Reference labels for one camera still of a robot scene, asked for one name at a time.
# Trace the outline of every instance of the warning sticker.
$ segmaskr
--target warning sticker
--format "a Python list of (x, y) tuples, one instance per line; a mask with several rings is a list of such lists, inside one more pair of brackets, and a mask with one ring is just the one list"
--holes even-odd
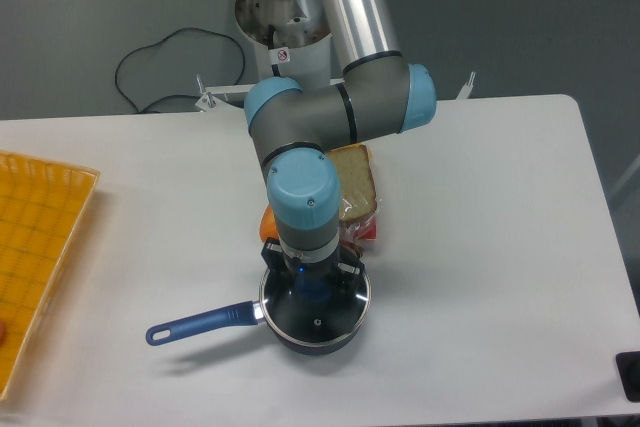
[(269, 50), (269, 61), (271, 64), (286, 64), (291, 60), (289, 49), (287, 47), (279, 47)]

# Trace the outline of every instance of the plastic bag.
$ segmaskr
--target plastic bag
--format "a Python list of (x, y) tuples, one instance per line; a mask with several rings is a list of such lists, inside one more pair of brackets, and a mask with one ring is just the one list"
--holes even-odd
[(338, 171), (342, 186), (340, 240), (367, 248), (376, 239), (380, 201), (371, 172), (371, 153), (362, 144), (326, 153)]

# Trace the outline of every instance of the white table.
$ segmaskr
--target white table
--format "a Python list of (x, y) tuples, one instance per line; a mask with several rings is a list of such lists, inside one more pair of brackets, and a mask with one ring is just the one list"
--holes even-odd
[(102, 172), (0, 423), (638, 412), (614, 356), (640, 349), (640, 320), (575, 102), (442, 102), (430, 126), (368, 145), (383, 199), (372, 308), (347, 347), (305, 357), (265, 325), (144, 341), (257, 297), (266, 195), (242, 112), (0, 122), (0, 149)]

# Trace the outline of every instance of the light blue joint cap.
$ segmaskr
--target light blue joint cap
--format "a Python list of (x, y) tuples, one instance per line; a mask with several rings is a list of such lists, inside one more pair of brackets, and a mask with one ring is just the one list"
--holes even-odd
[(400, 132), (431, 122), (436, 115), (436, 88), (429, 72), (420, 64), (409, 65), (409, 101)]
[(244, 99), (244, 115), (247, 126), (251, 130), (251, 122), (258, 111), (276, 95), (287, 90), (299, 90), (302, 87), (295, 80), (287, 77), (270, 77), (254, 85)]
[(342, 201), (338, 172), (322, 152), (305, 147), (280, 154), (267, 176), (273, 215), (289, 227), (313, 230), (337, 215)]

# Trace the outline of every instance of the orange basket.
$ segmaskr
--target orange basket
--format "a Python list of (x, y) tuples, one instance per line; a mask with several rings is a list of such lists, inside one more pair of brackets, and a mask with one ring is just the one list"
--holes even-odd
[(0, 151), (0, 400), (100, 173)]

